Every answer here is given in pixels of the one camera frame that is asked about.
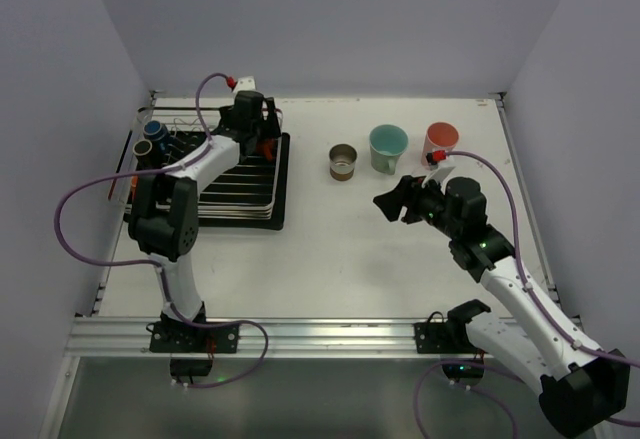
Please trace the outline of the orange white-ringed cup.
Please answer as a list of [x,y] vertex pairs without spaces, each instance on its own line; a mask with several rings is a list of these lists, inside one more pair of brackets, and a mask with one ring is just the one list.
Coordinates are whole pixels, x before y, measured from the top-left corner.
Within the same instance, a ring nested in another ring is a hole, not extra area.
[[265,158],[267,161],[273,161],[275,158],[276,141],[267,139],[260,141],[256,146],[256,154]]

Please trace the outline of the black cup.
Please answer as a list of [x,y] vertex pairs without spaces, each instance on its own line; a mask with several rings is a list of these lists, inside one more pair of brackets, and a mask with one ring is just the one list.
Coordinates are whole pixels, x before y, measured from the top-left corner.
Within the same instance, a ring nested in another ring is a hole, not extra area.
[[133,146],[133,153],[139,170],[160,169],[162,167],[163,154],[159,147],[148,139],[138,140]]

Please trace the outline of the white brown cup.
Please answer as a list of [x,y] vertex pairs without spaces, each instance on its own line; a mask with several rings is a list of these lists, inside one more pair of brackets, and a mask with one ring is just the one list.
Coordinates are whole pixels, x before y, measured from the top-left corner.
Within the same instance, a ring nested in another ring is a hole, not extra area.
[[349,144],[334,145],[329,151],[329,172],[337,181],[350,180],[358,158],[356,149]]

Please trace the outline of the pink plastic cup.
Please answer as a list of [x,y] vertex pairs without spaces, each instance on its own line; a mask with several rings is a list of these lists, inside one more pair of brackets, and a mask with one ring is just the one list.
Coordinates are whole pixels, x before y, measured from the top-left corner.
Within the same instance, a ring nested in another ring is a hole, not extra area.
[[428,167],[427,153],[437,150],[452,150],[458,143],[459,132],[447,122],[432,123],[426,130],[424,145],[421,153],[421,165]]

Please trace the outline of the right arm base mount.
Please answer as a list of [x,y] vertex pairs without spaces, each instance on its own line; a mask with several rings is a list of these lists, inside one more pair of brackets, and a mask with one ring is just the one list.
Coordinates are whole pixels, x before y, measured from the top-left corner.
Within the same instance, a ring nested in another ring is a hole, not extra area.
[[418,354],[474,354],[477,348],[469,341],[465,324],[457,318],[431,313],[425,321],[412,325]]

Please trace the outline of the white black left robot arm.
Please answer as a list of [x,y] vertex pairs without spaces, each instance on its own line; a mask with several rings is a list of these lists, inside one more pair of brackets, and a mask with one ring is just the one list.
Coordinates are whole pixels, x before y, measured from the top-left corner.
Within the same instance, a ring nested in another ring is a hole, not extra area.
[[128,233],[153,265],[161,288],[162,314],[193,328],[204,302],[191,259],[199,230],[201,193],[220,175],[279,139],[275,100],[255,90],[240,91],[195,150],[157,174],[138,176]]

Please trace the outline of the large green mug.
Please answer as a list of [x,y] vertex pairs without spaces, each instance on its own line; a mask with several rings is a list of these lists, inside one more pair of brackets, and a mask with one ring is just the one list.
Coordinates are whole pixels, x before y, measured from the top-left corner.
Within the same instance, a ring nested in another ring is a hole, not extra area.
[[400,157],[409,146],[407,133],[398,126],[383,124],[369,134],[370,163],[382,174],[394,175]]

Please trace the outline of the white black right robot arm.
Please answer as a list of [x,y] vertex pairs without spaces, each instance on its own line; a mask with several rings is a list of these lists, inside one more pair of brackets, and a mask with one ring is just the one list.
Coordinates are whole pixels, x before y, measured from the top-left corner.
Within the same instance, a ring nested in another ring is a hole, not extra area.
[[512,314],[519,332],[474,300],[450,310],[446,324],[526,384],[558,433],[574,438],[625,408],[630,366],[624,355],[604,351],[529,278],[514,246],[489,224],[475,180],[455,177],[440,185],[404,176],[373,202],[390,222],[424,221],[443,233],[454,262]]

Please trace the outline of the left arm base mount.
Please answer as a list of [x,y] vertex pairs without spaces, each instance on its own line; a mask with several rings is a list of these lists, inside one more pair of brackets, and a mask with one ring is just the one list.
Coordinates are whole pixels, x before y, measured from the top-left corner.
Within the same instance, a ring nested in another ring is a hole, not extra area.
[[167,354],[234,354],[237,351],[239,326],[218,323],[216,328],[197,328],[164,315],[149,323],[149,350]]

